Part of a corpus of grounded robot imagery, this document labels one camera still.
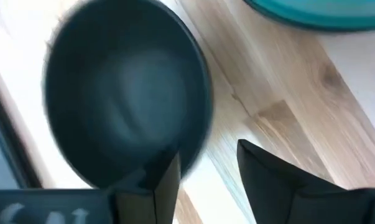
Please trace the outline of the teal green bowl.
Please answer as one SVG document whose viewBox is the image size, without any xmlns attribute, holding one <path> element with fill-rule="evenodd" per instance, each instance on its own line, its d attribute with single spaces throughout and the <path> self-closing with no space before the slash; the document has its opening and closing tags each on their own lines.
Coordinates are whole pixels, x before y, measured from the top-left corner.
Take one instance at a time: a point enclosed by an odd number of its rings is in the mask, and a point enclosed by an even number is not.
<svg viewBox="0 0 375 224">
<path fill-rule="evenodd" d="M 271 19 L 312 30 L 375 30 L 375 0 L 243 0 Z"/>
</svg>

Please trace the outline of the black bowl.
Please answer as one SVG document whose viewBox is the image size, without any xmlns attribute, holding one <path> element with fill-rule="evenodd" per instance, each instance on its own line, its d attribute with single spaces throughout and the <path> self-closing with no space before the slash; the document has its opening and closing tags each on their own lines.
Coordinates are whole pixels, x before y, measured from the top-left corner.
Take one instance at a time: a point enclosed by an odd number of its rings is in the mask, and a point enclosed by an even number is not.
<svg viewBox="0 0 375 224">
<path fill-rule="evenodd" d="M 89 0 L 57 29 L 44 75 L 57 146 L 107 188 L 164 152 L 190 173 L 210 132 L 213 90 L 191 31 L 159 0 Z"/>
</svg>

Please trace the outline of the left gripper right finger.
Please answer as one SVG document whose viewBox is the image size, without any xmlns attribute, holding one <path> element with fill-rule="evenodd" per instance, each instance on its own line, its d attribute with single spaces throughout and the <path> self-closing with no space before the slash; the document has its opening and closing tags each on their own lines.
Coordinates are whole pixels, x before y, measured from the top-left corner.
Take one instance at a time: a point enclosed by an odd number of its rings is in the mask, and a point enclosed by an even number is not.
<svg viewBox="0 0 375 224">
<path fill-rule="evenodd" d="M 341 188 L 245 139 L 237 159 L 257 224 L 375 224 L 375 188 Z"/>
</svg>

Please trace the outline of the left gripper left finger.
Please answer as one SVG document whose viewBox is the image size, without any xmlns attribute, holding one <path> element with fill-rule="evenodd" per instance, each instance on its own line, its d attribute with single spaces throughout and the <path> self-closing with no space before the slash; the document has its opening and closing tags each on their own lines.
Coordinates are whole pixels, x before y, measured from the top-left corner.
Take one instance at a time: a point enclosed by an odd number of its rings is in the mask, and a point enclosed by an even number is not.
<svg viewBox="0 0 375 224">
<path fill-rule="evenodd" d="M 177 152 L 161 152 L 114 186 L 116 224 L 172 224 L 180 185 Z"/>
</svg>

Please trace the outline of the black metal table frame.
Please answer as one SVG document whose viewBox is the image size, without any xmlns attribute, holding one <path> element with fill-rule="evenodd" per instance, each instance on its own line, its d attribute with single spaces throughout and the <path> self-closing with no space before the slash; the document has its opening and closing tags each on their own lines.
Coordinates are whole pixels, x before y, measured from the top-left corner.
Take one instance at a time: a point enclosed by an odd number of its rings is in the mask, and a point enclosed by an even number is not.
<svg viewBox="0 0 375 224">
<path fill-rule="evenodd" d="M 0 189 L 42 187 L 27 155 L 26 147 L 0 99 Z"/>
</svg>

